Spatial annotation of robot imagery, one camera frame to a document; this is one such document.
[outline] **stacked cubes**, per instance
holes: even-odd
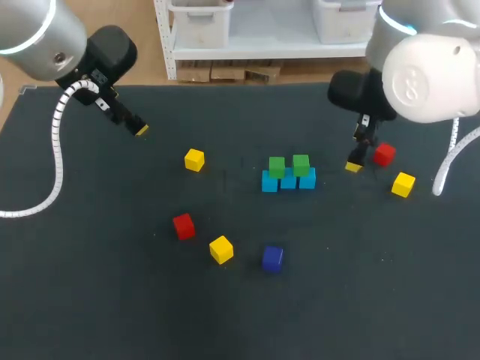
[[[293,155],[293,168],[285,167],[285,157],[270,157],[268,170],[262,172],[262,191],[276,193],[279,180],[282,190],[295,190],[297,183],[299,189],[314,189],[317,175],[308,155]]]

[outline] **block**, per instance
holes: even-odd
[[[282,269],[284,261],[284,249],[280,247],[267,246],[263,251],[262,267],[265,272],[278,274]]]
[[[300,181],[298,182],[298,188],[313,190],[315,188],[316,182],[317,182],[317,174],[315,173],[315,168],[311,167],[307,176],[300,177]]]
[[[395,159],[395,154],[397,149],[393,146],[390,146],[386,142],[383,142],[375,150],[375,155],[373,156],[373,162],[380,165],[381,167],[387,167]]]
[[[268,171],[273,179],[283,179],[285,177],[285,157],[270,157]]]
[[[362,165],[358,165],[357,163],[350,163],[349,161],[346,162],[345,170],[351,171],[352,173],[357,173],[362,169]]]
[[[195,236],[195,226],[189,214],[173,218],[173,226],[177,232],[178,240],[187,240]]]
[[[408,197],[410,195],[410,191],[413,189],[415,180],[416,179],[413,176],[401,172],[395,179],[395,183],[391,188],[391,192],[400,197]]]
[[[280,189],[295,190],[297,188],[297,178],[293,176],[293,169],[287,167],[285,169],[285,177],[280,180]]]
[[[310,172],[310,159],[308,155],[293,155],[293,175],[308,176]]]
[[[185,155],[185,167],[197,173],[202,169],[205,163],[205,155],[202,151],[191,148]]]
[[[210,254],[220,265],[233,258],[233,245],[225,236],[210,243]]]
[[[268,170],[262,171],[262,192],[276,193],[278,191],[278,179],[272,178]]]

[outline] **white plastic container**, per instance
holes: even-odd
[[[382,0],[313,0],[313,18],[324,44],[369,41]]]
[[[175,17],[176,43],[191,49],[228,46],[233,1],[169,0]]]

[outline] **small yellow block held by gripper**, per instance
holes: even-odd
[[[362,169],[362,165],[358,165],[357,163],[350,163],[349,161],[346,162],[345,170],[351,171],[352,173],[357,173]]]
[[[196,171],[198,173],[202,169],[204,163],[205,155],[203,154],[203,151],[191,148],[185,155],[185,167],[189,170]]]
[[[395,179],[393,187],[391,188],[391,192],[400,197],[408,197],[410,195],[410,191],[413,189],[415,180],[416,179],[413,176],[401,172]]]
[[[233,258],[233,245],[225,236],[210,243],[210,254],[220,265]]]

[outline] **cyan cube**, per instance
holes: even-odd
[[[262,267],[265,272],[278,274],[282,269],[284,249],[275,246],[267,246],[263,251]]]
[[[311,167],[308,171],[307,176],[301,176],[300,181],[298,182],[299,189],[313,190],[315,188],[315,183],[317,182],[317,175],[315,173],[315,168]]]
[[[280,189],[295,190],[297,188],[297,178],[293,176],[291,167],[285,168],[285,177],[280,180]]]
[[[262,192],[276,193],[278,191],[278,179],[271,178],[268,170],[262,171]]]

